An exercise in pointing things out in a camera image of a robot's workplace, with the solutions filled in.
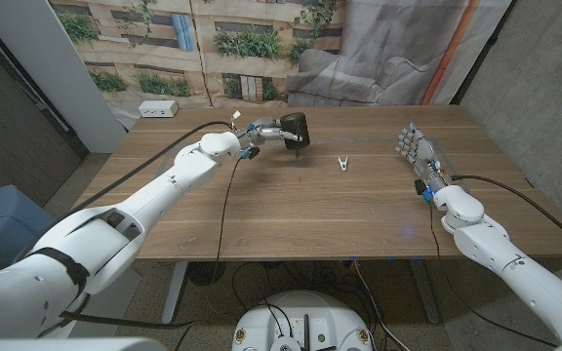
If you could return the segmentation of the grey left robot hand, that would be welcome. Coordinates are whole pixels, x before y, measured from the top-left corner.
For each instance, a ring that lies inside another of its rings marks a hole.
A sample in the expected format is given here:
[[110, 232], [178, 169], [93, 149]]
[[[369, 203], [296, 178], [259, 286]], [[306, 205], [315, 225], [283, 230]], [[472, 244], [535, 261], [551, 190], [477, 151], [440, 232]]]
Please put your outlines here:
[[280, 118], [261, 117], [245, 131], [235, 133], [243, 150], [263, 144], [269, 139], [282, 139], [290, 150], [299, 150], [310, 145], [306, 117], [294, 112]]

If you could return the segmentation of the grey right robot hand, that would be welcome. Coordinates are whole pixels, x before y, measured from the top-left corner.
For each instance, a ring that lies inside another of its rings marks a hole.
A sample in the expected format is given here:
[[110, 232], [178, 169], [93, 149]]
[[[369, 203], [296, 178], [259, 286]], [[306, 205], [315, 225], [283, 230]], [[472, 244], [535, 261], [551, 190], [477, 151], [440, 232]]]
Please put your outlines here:
[[398, 136], [395, 151], [412, 165], [418, 178], [430, 190], [437, 192], [450, 185], [435, 156], [432, 143], [413, 123]]

